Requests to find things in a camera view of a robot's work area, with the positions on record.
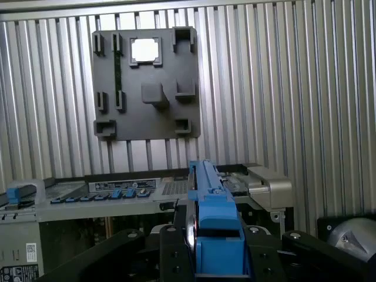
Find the blue connector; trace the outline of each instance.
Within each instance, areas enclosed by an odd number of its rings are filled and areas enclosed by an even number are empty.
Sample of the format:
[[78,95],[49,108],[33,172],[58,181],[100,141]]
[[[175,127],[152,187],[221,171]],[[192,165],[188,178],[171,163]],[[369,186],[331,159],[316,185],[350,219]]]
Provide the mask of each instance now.
[[133,188],[127,189],[124,195],[124,199],[131,199],[134,197],[136,197],[136,190]]
[[65,203],[75,203],[78,202],[79,199],[80,197],[69,197],[65,199]]
[[80,198],[80,202],[90,202],[90,201],[92,201],[94,199],[94,197],[95,196],[89,197],[89,195],[83,196],[83,197]]
[[102,196],[102,195],[97,195],[97,196],[94,197],[94,201],[104,201],[104,200],[106,200],[109,196],[110,196],[109,194],[104,195],[104,196]]
[[61,204],[61,203],[64,203],[65,202],[65,198],[64,197],[58,197],[58,198],[55,198],[53,200],[51,200],[51,204]]
[[150,196],[150,191],[147,191],[145,188],[142,189],[138,194],[137,194],[137,197],[138,198],[147,198]]
[[112,192],[110,200],[117,200],[120,199],[123,196],[122,189],[116,189],[114,192]]

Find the metal wall panel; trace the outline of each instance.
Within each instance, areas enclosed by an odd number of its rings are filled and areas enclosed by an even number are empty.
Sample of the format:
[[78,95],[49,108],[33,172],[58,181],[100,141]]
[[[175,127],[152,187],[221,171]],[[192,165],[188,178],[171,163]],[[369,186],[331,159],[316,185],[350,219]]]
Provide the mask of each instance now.
[[[320,216],[373,212],[375,1],[235,2],[0,14],[0,190],[211,159],[286,174],[296,226],[311,234]],[[198,34],[201,136],[98,141],[91,33],[187,25]]]

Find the barcode label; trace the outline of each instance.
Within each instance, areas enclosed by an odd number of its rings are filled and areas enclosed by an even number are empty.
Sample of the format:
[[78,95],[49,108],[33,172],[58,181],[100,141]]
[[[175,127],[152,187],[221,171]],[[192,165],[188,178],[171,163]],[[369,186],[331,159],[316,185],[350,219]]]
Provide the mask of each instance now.
[[26,244],[26,261],[28,263],[36,263],[36,243]]

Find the gray plastic housing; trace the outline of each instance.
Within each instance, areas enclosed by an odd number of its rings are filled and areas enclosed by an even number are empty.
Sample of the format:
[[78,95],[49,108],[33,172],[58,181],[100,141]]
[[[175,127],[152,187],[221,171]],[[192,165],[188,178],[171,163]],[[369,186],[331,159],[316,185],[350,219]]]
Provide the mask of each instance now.
[[[98,138],[200,136],[194,28],[96,31],[92,38],[96,109],[93,126]],[[143,42],[149,45],[140,52]],[[145,62],[144,58],[154,60]]]

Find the label sticker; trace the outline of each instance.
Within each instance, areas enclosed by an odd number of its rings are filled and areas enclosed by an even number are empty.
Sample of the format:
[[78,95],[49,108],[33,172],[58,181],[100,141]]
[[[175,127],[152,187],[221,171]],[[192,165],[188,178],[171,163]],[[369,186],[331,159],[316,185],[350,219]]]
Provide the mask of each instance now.
[[0,268],[0,282],[32,282],[39,277],[37,264]]
[[36,243],[26,244],[26,262],[36,263]]

